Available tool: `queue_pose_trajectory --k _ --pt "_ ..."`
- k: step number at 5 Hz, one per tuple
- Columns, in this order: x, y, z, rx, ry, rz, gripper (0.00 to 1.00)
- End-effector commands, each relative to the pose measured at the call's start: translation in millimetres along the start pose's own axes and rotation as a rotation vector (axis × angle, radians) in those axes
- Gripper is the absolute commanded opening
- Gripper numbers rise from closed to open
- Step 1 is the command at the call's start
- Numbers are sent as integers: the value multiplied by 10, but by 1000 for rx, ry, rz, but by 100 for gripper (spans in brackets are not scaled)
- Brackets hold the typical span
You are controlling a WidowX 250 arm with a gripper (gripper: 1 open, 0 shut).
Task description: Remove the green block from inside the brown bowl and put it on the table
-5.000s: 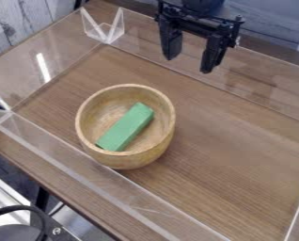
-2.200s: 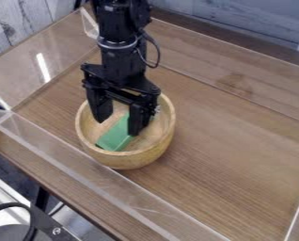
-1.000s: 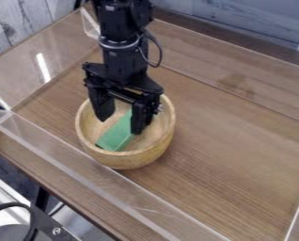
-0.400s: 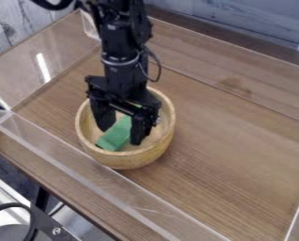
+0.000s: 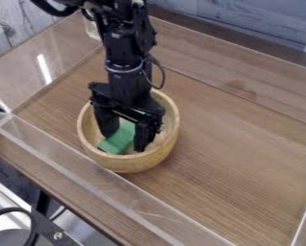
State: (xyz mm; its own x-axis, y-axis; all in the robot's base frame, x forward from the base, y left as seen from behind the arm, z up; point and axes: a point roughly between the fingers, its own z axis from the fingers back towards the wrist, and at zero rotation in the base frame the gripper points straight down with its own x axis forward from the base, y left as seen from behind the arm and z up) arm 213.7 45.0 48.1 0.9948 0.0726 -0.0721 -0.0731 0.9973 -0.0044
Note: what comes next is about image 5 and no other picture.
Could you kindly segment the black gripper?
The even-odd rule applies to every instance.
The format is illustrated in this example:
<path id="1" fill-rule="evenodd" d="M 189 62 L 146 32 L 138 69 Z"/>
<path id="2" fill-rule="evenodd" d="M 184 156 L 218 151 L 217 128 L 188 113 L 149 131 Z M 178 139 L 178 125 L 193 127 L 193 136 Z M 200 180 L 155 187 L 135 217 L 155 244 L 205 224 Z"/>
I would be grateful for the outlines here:
<path id="1" fill-rule="evenodd" d="M 107 66 L 109 82 L 91 82 L 91 105 L 101 133 L 111 137 L 119 129 L 119 117 L 131 116 L 138 111 L 135 124 L 134 150 L 145 152 L 161 133 L 165 108 L 153 97 L 153 63 L 143 61 L 129 70 Z"/>

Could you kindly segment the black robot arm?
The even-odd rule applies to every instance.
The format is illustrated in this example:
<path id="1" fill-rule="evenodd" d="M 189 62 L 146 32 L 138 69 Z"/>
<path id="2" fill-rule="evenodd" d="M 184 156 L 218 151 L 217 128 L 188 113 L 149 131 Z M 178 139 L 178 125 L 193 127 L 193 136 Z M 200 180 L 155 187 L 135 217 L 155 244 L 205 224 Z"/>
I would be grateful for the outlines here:
<path id="1" fill-rule="evenodd" d="M 93 82 L 90 103 L 103 136 L 113 136 L 119 121 L 135 124 L 134 150 L 143 152 L 162 131 L 165 108 L 154 100 L 151 55 L 157 31 L 146 0 L 85 0 L 83 11 L 97 24 L 109 73 L 106 83 Z"/>

